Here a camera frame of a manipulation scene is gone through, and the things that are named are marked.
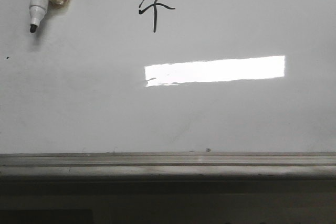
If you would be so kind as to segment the aluminium whiteboard frame rail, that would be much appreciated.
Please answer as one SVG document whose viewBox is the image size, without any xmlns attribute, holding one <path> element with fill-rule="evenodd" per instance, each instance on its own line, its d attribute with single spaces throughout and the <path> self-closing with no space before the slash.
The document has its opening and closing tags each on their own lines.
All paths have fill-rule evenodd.
<svg viewBox="0 0 336 224">
<path fill-rule="evenodd" d="M 335 179 L 335 153 L 3 154 L 1 180 Z"/>
</svg>

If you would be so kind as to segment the white whiteboard surface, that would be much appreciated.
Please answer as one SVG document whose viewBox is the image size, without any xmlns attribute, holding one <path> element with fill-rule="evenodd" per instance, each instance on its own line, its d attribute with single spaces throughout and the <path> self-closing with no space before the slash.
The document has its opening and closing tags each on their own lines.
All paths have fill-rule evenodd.
<svg viewBox="0 0 336 224">
<path fill-rule="evenodd" d="M 333 152 L 335 0 L 1 0 L 1 152 Z"/>
</svg>

